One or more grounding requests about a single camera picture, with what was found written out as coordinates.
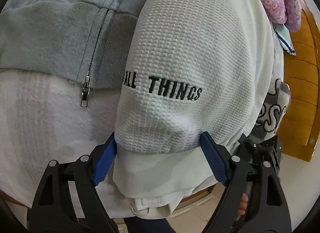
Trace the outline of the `person's right hand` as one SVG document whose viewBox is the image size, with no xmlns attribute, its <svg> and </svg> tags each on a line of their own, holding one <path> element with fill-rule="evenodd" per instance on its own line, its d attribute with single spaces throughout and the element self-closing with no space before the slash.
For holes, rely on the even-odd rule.
<svg viewBox="0 0 320 233">
<path fill-rule="evenodd" d="M 237 211 L 238 216 L 243 216 L 246 213 L 248 201 L 249 201 L 248 195 L 243 193 L 241 201 L 240 201 L 239 209 Z"/>
</svg>

